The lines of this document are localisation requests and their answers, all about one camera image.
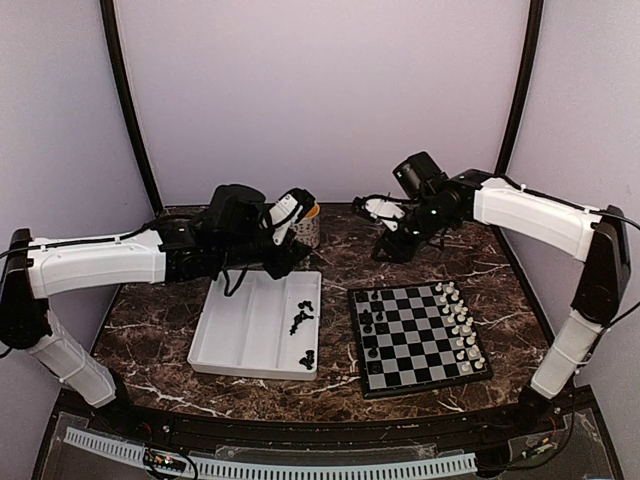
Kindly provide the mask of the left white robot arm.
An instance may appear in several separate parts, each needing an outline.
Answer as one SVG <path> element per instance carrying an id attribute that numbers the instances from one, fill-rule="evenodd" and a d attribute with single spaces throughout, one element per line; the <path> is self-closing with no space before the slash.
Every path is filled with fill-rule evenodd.
<path id="1" fill-rule="evenodd" d="M 229 184 L 218 186 L 209 206 L 195 215 L 157 217 L 129 233 L 50 240 L 18 229 L 1 255 L 1 341 L 34 356 L 88 405 L 102 409 L 103 421 L 117 434 L 134 435 L 141 415 L 128 404 L 125 386 L 60 324 L 50 298 L 93 287 L 202 277 L 223 278 L 230 297 L 241 284 L 230 280 L 232 270 L 260 266 L 278 280 L 309 253 L 292 227 L 314 205 L 314 196 L 301 188 L 268 205 L 258 190 Z"/>

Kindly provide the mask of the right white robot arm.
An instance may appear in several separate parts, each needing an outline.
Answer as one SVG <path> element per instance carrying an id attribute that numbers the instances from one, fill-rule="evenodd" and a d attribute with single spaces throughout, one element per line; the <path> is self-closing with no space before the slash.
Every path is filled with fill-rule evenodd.
<path id="1" fill-rule="evenodd" d="M 393 263 L 410 261 L 421 243 L 465 221 L 525 235 L 582 263 L 568 318 L 525 389 L 528 397 L 510 413 L 517 432 L 534 432 L 549 416 L 546 401 L 561 392 L 604 333 L 626 316 L 620 305 L 631 277 L 626 230 L 631 220 L 613 205 L 575 204 L 505 175 L 469 169 L 448 176 L 426 152 L 408 157 L 393 175 L 404 198 L 371 194 L 354 204 L 386 226 L 374 251 Z"/>

